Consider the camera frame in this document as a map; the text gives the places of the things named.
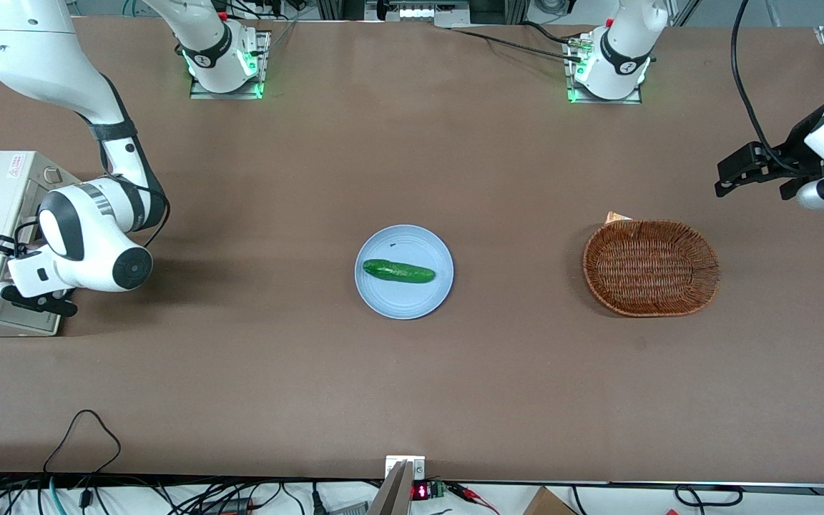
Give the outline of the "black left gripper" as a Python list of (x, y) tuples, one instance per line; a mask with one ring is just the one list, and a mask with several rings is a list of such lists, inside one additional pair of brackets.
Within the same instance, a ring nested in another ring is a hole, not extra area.
[(824, 159), (805, 143), (814, 129), (824, 124), (824, 105), (791, 128), (782, 144), (770, 149), (766, 157), (759, 142), (744, 144), (718, 163), (719, 180), (714, 185), (718, 198), (745, 185), (757, 185), (774, 179), (787, 179), (779, 187), (781, 199), (794, 199), (802, 188), (813, 185), (815, 196), (824, 201)]

